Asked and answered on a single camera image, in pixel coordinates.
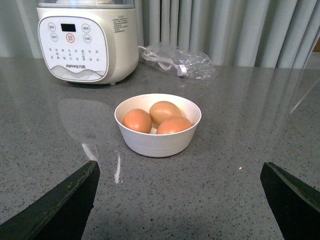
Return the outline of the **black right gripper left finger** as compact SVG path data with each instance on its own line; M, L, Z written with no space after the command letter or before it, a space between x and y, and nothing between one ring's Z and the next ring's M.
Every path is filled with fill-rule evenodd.
M94 206L100 178L89 161L0 226L2 240L80 240Z

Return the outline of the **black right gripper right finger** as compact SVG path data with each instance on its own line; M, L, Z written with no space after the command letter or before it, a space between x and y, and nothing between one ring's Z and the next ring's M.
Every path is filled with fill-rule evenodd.
M320 238L320 192L272 162L263 164L260 181L286 240Z

